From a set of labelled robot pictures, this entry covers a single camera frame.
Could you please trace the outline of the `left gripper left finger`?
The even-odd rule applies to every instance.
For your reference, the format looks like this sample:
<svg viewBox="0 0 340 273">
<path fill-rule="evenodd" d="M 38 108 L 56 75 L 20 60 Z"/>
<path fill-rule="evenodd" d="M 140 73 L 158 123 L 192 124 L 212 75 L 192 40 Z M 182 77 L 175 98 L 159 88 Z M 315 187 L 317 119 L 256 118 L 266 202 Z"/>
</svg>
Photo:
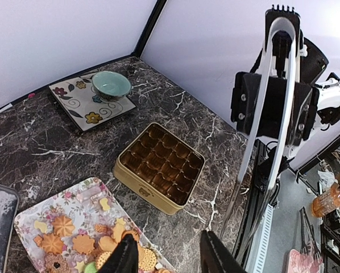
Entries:
<svg viewBox="0 0 340 273">
<path fill-rule="evenodd" d="M 131 234 L 125 235 L 104 265 L 103 273 L 138 273 L 138 244 Z"/>
</svg>

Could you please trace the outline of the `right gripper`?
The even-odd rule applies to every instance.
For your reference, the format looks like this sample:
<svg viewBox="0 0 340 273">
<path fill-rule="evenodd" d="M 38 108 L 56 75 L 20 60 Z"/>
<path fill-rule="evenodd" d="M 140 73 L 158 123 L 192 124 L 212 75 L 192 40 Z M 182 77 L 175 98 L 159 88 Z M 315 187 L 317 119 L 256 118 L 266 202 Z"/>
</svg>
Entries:
<svg viewBox="0 0 340 273">
<path fill-rule="evenodd" d="M 256 73 L 238 72 L 235 75 L 230 119 L 237 124 L 237 130 L 246 135 L 250 133 L 254 119 L 260 79 L 261 75 Z M 286 79 L 269 78 L 257 136 L 279 137 L 286 84 Z M 309 139 L 317 114 L 319 95 L 317 88 L 302 82 L 295 83 L 287 141 Z"/>
</svg>

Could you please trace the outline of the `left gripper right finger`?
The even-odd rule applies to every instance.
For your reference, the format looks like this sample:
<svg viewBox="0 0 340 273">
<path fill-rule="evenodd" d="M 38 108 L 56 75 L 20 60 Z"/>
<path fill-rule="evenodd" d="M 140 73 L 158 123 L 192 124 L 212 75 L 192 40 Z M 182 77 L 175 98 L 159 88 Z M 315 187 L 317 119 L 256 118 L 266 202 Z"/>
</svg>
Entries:
<svg viewBox="0 0 340 273">
<path fill-rule="evenodd" d="M 200 261 L 203 273 L 246 273 L 213 231 L 201 233 Z"/>
</svg>

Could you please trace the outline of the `floral cookie tray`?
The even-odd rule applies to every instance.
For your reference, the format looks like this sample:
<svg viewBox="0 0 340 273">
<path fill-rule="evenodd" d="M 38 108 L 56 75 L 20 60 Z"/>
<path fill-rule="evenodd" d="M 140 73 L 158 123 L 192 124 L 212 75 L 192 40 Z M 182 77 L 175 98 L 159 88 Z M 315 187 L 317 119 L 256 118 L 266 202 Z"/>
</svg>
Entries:
<svg viewBox="0 0 340 273">
<path fill-rule="evenodd" d="M 53 232 L 52 222 L 63 215 L 75 226 L 68 237 Z M 139 272 L 175 272 L 96 177 L 19 213 L 14 228 L 38 272 L 84 272 L 90 262 L 95 262 L 97 268 L 126 234 L 137 241 Z"/>
</svg>

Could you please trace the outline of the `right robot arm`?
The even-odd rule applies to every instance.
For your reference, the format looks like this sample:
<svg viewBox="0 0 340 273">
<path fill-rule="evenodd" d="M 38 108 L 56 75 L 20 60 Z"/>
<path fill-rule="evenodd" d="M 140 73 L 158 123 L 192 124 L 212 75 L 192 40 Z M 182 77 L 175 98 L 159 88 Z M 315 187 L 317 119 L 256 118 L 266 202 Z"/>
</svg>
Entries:
<svg viewBox="0 0 340 273">
<path fill-rule="evenodd" d="M 309 39 L 304 39 L 300 58 L 300 80 L 295 83 L 293 109 L 288 127 L 284 156 L 296 157 L 302 146 L 319 131 L 328 129 L 340 120 L 340 78 L 329 74 L 324 82 L 317 82 L 329 61 L 321 50 Z M 237 130 L 249 134 L 254 118 L 256 96 L 261 74 L 261 56 L 258 56 L 249 72 L 235 75 L 231 100 L 230 119 Z M 269 78 L 260 118 L 258 136 L 278 138 L 283 115 L 286 78 L 285 69 Z"/>
</svg>

